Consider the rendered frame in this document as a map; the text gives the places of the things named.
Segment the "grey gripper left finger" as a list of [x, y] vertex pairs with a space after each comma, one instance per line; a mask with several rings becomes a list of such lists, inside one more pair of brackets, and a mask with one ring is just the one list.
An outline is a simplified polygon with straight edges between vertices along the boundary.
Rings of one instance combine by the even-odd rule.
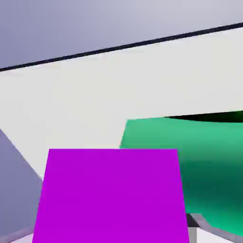
[[10, 232], [0, 233], [0, 243], [13, 243], [26, 236], [32, 235], [34, 226], [24, 227]]

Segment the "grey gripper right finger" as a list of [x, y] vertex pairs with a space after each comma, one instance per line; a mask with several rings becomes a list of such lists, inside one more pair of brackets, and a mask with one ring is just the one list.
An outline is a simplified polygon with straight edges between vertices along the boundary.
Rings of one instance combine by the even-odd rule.
[[187, 214], [189, 243], [243, 243], [239, 236], [213, 227], [201, 214]]

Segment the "small purple cube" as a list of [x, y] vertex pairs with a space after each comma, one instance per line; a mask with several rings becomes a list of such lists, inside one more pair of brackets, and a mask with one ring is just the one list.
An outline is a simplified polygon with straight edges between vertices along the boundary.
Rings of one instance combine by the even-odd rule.
[[189, 243], [175, 149], [50, 149], [32, 243]]

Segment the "large green box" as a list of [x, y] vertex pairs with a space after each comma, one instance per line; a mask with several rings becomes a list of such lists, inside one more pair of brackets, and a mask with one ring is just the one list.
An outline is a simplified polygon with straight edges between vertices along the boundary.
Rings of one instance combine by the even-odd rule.
[[243, 122], [128, 120], [126, 149], [176, 149], [187, 213], [243, 237]]

